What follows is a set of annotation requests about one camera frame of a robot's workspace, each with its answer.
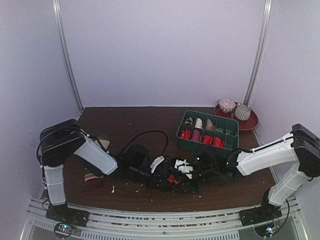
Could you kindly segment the black argyle sock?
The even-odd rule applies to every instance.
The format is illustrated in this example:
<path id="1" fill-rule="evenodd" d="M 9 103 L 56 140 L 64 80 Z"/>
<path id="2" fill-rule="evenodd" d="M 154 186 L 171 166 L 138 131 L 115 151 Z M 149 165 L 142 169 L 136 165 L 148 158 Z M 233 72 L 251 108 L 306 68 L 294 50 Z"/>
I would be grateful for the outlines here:
<path id="1" fill-rule="evenodd" d="M 180 193 L 180 172 L 177 171 L 174 166 L 175 166 L 175 162 L 176 160 L 184 160 L 186 158 L 181 158 L 181 157 L 171 157 L 169 155 L 167 155 L 164 159 L 164 161 L 160 164 L 160 170 L 164 171 L 167 170 L 168 173 L 168 178 L 167 180 L 170 183 L 170 191 L 163 191 L 163 192 L 173 192 L 173 193 Z"/>

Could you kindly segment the red and beige sock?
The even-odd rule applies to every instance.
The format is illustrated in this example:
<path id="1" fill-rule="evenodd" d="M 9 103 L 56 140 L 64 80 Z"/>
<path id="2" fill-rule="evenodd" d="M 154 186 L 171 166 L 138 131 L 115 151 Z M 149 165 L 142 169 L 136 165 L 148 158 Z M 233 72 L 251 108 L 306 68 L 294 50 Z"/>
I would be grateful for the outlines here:
<path id="1" fill-rule="evenodd" d="M 224 148 L 225 147 L 225 140 L 216 136 L 213 140 L 213 145 L 218 148 Z"/>

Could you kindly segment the green divided organizer tray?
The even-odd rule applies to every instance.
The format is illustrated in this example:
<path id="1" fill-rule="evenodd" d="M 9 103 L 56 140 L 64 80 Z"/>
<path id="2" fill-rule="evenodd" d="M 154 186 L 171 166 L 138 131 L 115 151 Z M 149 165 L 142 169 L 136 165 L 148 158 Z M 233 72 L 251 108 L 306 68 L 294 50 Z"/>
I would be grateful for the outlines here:
<path id="1" fill-rule="evenodd" d="M 176 136 L 177 147 L 187 151 L 205 146 L 226 155 L 240 145 L 236 120 L 194 110 L 183 114 Z"/>

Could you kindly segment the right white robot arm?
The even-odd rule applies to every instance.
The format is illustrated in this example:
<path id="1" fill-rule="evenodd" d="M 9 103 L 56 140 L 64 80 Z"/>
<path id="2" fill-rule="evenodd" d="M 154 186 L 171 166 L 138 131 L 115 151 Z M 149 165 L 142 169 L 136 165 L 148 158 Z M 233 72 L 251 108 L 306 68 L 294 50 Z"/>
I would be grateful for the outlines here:
<path id="1" fill-rule="evenodd" d="M 216 154 L 212 148 L 198 148 L 198 167 L 186 160 L 177 163 L 178 171 L 190 180 L 237 170 L 241 175 L 291 162 L 292 166 L 283 179 L 266 192 L 266 202 L 256 210 L 259 220 L 268 220 L 285 200 L 301 186 L 320 175 L 320 138 L 302 124 L 292 126 L 291 132 L 268 144 L 252 148 L 236 148 L 226 154 Z"/>

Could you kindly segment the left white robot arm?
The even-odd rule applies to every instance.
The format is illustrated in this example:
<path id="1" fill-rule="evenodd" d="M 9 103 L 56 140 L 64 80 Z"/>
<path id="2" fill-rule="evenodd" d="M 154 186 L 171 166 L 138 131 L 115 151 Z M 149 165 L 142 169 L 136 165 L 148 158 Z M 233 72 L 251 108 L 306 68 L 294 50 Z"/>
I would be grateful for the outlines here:
<path id="1" fill-rule="evenodd" d="M 163 155 L 150 164 L 150 171 L 143 171 L 134 166 L 137 157 L 143 155 L 137 151 L 131 155 L 110 154 L 99 139 L 86 133 L 77 120 L 69 119 L 41 131 L 36 157 L 44 175 L 52 213 L 61 222 L 72 218 L 72 211 L 67 204 L 63 169 L 65 162 L 76 155 L 99 169 L 104 175 L 111 175 L 119 167 L 137 172 L 147 178 L 153 177 L 157 167 L 165 161 Z"/>

